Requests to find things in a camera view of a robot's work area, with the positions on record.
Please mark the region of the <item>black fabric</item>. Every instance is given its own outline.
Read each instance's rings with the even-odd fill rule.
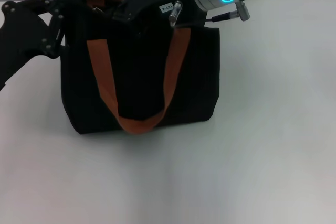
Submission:
[[[163,76],[173,30],[158,23],[144,34],[99,14],[68,10],[69,50],[61,56],[62,100],[80,134],[120,130],[100,99],[87,39],[107,39],[119,114],[144,120],[164,107]],[[219,97],[219,30],[194,27],[175,95],[158,126],[209,120]]]

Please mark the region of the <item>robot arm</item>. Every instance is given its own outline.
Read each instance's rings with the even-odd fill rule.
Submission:
[[[0,90],[5,82],[33,56],[46,55],[57,58],[66,47],[60,45],[64,35],[65,2],[69,0],[26,0],[6,2],[2,11],[5,23],[0,29]],[[72,3],[83,4],[80,0]],[[163,22],[172,27],[184,24],[202,25],[207,21],[218,22],[240,17],[249,19],[244,0],[122,0],[113,7],[111,19],[128,24],[135,34],[141,34],[149,26]],[[231,3],[237,11],[206,19],[206,11]],[[47,26],[39,14],[52,14]]]

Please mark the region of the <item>label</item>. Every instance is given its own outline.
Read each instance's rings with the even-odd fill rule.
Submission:
[[[174,8],[174,6],[173,6],[172,3],[168,3],[168,4],[160,6],[160,10],[161,10],[162,13],[166,13],[166,12],[172,11],[173,8]]]

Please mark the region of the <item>cable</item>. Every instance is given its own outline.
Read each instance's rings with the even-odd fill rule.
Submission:
[[[213,22],[213,23],[214,22],[221,22],[221,21],[226,21],[226,20],[230,20],[230,19],[234,19],[234,18],[239,18],[238,11],[220,14],[220,15],[214,16],[212,18],[208,18],[206,20],[201,19],[201,20],[197,20],[197,21],[194,21],[194,22],[191,22],[191,23],[178,24],[178,25],[173,26],[173,28],[196,26],[196,25],[199,25],[199,24],[203,24],[204,22]]]

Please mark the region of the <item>white table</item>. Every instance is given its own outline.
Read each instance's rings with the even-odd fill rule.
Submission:
[[[221,95],[206,123],[81,136],[59,59],[13,76],[0,92],[0,223],[335,223],[336,0],[246,4],[250,21],[217,24]]]

